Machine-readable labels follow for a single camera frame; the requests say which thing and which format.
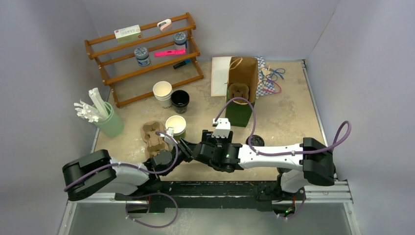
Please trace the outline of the green paper bag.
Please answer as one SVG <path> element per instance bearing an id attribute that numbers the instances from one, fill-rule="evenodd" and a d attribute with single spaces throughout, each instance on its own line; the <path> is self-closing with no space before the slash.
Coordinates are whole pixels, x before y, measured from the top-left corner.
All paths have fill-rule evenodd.
<path id="1" fill-rule="evenodd" d="M 232 126 L 246 127 L 252 115 L 250 106 L 256 102 L 256 89 L 258 85 L 257 59 L 254 57 L 232 57 L 229 67 L 228 87 L 232 83 L 244 83 L 249 86 L 249 100 L 246 105 L 234 103 L 226 107 L 225 117 L 229 119 Z"/>

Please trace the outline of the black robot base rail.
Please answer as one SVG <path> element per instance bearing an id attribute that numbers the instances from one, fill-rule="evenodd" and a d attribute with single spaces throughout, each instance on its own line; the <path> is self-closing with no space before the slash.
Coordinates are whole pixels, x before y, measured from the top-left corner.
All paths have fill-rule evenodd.
<path id="1" fill-rule="evenodd" d="M 283 192 L 278 181 L 160 181 L 138 189 L 133 195 L 115 194 L 115 200 L 143 200 L 150 213 L 167 208 L 256 209 L 260 212 L 292 214 L 296 203 L 305 199 L 305 190 Z"/>

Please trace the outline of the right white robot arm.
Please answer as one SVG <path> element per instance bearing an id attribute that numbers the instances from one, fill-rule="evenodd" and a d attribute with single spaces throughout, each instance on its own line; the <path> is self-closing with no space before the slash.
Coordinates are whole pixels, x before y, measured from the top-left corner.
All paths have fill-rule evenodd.
<path id="1" fill-rule="evenodd" d="M 335 183 L 333 151 L 314 138 L 285 146 L 249 146 L 223 141 L 201 141 L 191 148 L 193 160 L 216 171 L 232 173 L 256 167 L 285 168 L 275 185 L 276 196 L 287 199 L 307 185 Z"/>

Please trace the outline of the brown pulp cup carrier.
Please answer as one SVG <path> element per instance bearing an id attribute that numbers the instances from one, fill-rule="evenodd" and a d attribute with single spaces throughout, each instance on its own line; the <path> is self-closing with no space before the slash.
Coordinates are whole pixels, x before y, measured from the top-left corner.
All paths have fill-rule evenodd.
<path id="1" fill-rule="evenodd" d="M 235 97 L 241 97 L 244 98 L 246 101 L 237 99 L 234 100 L 234 103 L 246 105 L 249 100 L 249 93 L 250 89 L 249 86 L 244 83 L 232 83 L 228 87 L 228 99 L 232 99 Z"/>

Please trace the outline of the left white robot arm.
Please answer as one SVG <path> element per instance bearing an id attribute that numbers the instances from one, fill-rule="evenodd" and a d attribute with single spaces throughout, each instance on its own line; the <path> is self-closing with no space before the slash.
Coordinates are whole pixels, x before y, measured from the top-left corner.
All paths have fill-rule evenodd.
<path id="1" fill-rule="evenodd" d="M 160 182 L 181 162 L 191 161 L 194 143 L 178 141 L 172 151 L 163 150 L 142 164 L 122 163 L 101 149 L 69 162 L 62 167 L 70 201 L 79 201 L 97 192 L 120 193 L 140 200 L 146 187 Z"/>

